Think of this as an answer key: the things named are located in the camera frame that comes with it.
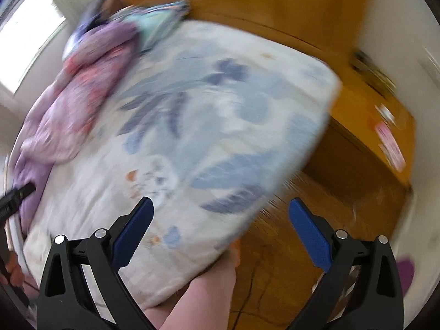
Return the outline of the left hand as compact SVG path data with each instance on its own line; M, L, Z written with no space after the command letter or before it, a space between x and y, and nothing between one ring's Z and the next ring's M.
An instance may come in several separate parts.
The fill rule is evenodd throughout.
M24 273L22 272L22 267L18 263L17 254L12 250L9 251L9 259L5 264L5 269L10 275L10 280L7 280L1 275L1 283L3 285L10 283L14 287L21 288L24 284Z

